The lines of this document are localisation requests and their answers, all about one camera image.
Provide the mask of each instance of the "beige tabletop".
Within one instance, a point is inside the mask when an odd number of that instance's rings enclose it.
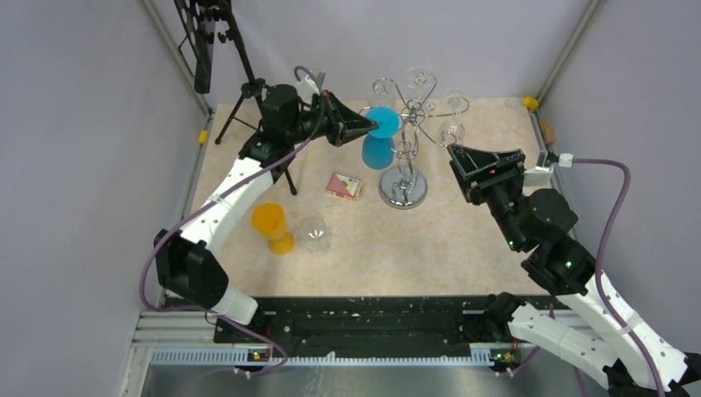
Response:
[[[447,111],[435,101],[435,112]],[[359,110],[367,102],[348,101]],[[243,143],[252,133],[234,121],[221,145],[221,130],[231,104],[217,108],[193,202],[200,207],[226,176]],[[238,117],[257,124],[255,103],[245,103]],[[516,148],[532,168],[538,144],[525,108],[504,106],[504,98],[472,98],[459,116],[465,124],[465,146],[486,151]],[[437,131],[442,119],[428,119],[424,128]],[[262,194],[228,237],[218,260],[230,283],[254,296],[472,295],[508,291],[546,294],[521,268],[524,254],[508,249],[486,205],[465,202],[448,165],[445,148],[420,136],[417,168],[426,176],[428,195],[420,206],[401,211],[379,196],[384,171],[368,168],[360,158],[362,139],[340,148],[325,139],[313,141],[290,165],[299,194],[292,196],[284,178]],[[359,201],[326,193],[333,172],[364,180]],[[311,253],[301,241],[288,255],[269,251],[250,224],[260,203],[282,205],[291,231],[308,217],[320,217],[331,233],[329,250]]]

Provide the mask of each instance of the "yellow connector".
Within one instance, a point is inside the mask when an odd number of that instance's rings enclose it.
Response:
[[[536,110],[541,105],[539,104],[538,100],[534,97],[525,97],[523,99],[523,106],[529,108],[530,110]]]
[[[201,130],[199,132],[198,142],[200,145],[204,145],[204,142],[206,142],[206,141],[207,141],[207,130]]]

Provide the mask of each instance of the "yellow cup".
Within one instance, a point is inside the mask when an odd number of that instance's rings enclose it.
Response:
[[[284,255],[294,247],[294,236],[287,230],[284,210],[279,204],[265,203],[253,210],[250,222],[261,236],[268,239],[268,248],[278,255]]]

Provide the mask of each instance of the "white wall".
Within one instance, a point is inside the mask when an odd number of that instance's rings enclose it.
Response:
[[[557,150],[630,166],[605,267],[652,327],[687,352],[701,352],[700,26],[698,0],[608,2],[543,108]],[[581,165],[564,179],[595,252],[621,172]],[[701,385],[688,391],[701,395]]]
[[[155,0],[176,41],[173,0]],[[233,0],[256,77],[293,82],[295,65],[327,72],[340,98],[367,98],[370,81],[429,65],[436,93],[536,95],[588,0]],[[226,28],[219,22],[220,30]],[[186,58],[193,60],[189,44]],[[236,47],[216,41],[210,105],[235,102],[246,81]]]
[[[114,395],[203,117],[137,0],[5,2],[0,54],[0,395]]]

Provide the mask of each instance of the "glass base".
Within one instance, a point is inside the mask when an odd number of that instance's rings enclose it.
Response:
[[[423,203],[428,192],[426,177],[419,171],[414,172],[417,174],[416,181],[410,190],[399,187],[402,185],[402,171],[399,167],[394,167],[382,175],[382,179],[379,180],[379,196],[388,206],[411,209]]]

